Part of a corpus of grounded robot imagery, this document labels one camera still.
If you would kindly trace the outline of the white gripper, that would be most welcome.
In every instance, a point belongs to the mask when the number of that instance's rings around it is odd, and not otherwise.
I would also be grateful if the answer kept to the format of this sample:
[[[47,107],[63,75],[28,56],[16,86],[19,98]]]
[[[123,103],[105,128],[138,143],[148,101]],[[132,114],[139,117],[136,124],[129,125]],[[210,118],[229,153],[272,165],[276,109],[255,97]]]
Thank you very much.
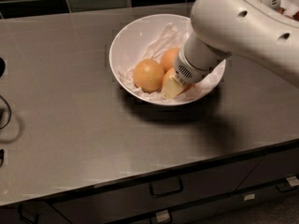
[[[175,98],[188,87],[188,83],[201,81],[230,56],[230,52],[212,48],[191,33],[174,61],[177,74],[170,75],[163,84],[163,98]]]

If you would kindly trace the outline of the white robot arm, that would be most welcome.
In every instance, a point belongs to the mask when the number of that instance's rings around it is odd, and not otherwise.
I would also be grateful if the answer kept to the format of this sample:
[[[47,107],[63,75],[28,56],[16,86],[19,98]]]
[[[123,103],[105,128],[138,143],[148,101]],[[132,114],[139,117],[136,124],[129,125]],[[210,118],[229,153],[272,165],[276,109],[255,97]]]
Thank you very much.
[[[278,12],[280,0],[195,0],[192,33],[174,62],[175,74],[164,83],[164,98],[227,59],[238,55],[299,85],[299,23]]]

